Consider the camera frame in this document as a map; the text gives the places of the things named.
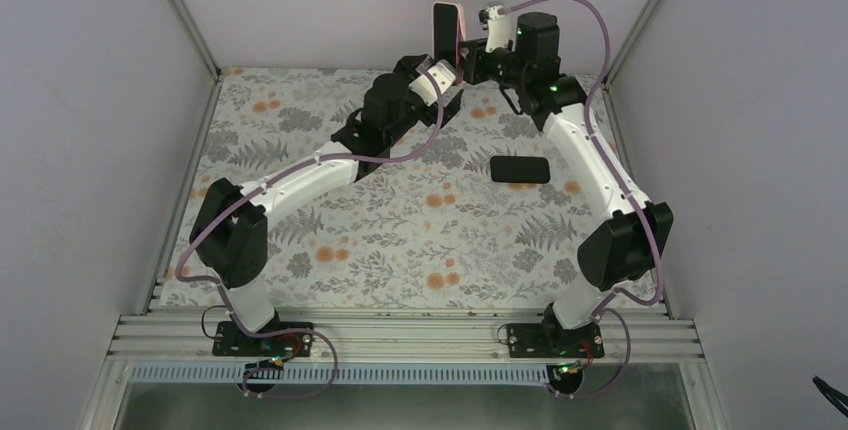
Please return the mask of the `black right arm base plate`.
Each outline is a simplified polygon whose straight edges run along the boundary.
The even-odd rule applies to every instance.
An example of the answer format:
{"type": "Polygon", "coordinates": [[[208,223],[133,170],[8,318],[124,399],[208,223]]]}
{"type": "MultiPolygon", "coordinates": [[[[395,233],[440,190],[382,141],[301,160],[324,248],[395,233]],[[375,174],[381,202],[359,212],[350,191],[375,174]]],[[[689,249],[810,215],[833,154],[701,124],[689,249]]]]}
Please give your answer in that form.
{"type": "Polygon", "coordinates": [[[506,327],[511,358],[602,358],[605,356],[600,327],[589,323],[568,330],[542,323],[511,323],[506,327]]]}

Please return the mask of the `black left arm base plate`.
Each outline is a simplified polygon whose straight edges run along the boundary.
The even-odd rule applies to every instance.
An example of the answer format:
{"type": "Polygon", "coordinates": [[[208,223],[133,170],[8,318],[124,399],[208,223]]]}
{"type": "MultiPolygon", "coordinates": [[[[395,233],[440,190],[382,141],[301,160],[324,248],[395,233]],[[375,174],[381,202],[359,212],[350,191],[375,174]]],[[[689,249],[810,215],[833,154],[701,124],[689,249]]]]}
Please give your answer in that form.
{"type": "Polygon", "coordinates": [[[311,351],[312,337],[304,329],[313,330],[311,322],[279,323],[272,331],[296,329],[296,332],[257,339],[241,332],[232,321],[218,324],[211,353],[216,357],[283,358],[308,357],[311,351]]]}

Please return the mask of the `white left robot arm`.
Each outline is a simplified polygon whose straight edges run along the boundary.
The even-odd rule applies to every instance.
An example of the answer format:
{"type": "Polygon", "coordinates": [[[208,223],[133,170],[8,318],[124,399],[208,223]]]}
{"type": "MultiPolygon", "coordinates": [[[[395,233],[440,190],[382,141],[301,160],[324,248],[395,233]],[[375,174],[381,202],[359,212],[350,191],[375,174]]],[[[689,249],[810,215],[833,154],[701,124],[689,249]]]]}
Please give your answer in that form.
{"type": "Polygon", "coordinates": [[[437,134],[458,112],[461,97],[445,98],[458,81],[457,67],[446,60],[404,57],[373,81],[362,106],[309,156],[243,184],[215,181],[176,265],[177,278],[189,281],[183,267],[197,255],[211,272],[193,279],[215,286],[239,329],[239,342],[255,355],[270,352],[279,332],[261,279],[270,230],[311,200],[362,180],[384,164],[403,162],[391,151],[410,129],[423,124],[437,134]]]}

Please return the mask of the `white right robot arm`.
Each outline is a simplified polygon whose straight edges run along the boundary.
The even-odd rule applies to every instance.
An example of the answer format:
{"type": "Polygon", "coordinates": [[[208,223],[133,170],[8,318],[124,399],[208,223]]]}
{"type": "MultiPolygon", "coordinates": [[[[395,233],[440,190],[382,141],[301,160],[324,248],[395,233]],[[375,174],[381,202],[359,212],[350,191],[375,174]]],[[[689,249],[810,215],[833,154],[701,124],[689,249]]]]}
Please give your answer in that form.
{"type": "Polygon", "coordinates": [[[559,26],[542,12],[511,19],[505,8],[479,13],[485,38],[464,44],[462,71],[470,84],[491,81],[517,96],[512,109],[561,153],[581,185],[597,228],[577,249],[576,276],[544,312],[541,341],[555,357],[565,357],[580,343],[579,328],[600,316],[623,282],[652,272],[654,297],[663,293],[661,255],[673,213],[655,203],[627,173],[603,137],[591,97],[578,80],[560,70],[559,26]]]}

